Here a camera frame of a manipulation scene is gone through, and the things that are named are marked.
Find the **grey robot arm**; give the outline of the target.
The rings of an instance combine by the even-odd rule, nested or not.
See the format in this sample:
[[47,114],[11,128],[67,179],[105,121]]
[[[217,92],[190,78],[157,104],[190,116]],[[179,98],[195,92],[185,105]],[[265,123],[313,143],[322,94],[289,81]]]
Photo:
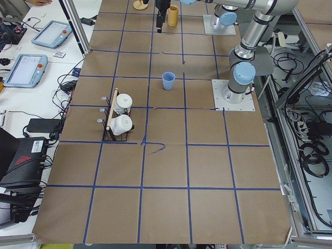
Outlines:
[[230,78],[228,85],[221,91],[226,102],[239,104],[256,76],[253,58],[269,24],[275,17],[291,11],[299,1],[205,1],[205,3],[216,4],[215,14],[221,15],[231,13],[229,9],[219,11],[224,6],[255,11],[240,43],[230,51]]
[[214,17],[211,26],[214,29],[220,29],[233,25],[237,20],[238,7],[229,5],[216,5],[214,8]]

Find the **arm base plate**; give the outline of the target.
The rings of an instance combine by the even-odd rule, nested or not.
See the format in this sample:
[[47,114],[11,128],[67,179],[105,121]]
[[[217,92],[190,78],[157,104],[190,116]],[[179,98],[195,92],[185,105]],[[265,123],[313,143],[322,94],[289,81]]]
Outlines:
[[204,30],[206,35],[235,36],[234,23],[237,20],[236,13],[224,13],[220,17],[215,15],[203,15]]
[[255,106],[250,88],[244,93],[233,93],[228,88],[229,80],[212,79],[215,109],[219,111],[254,112]]

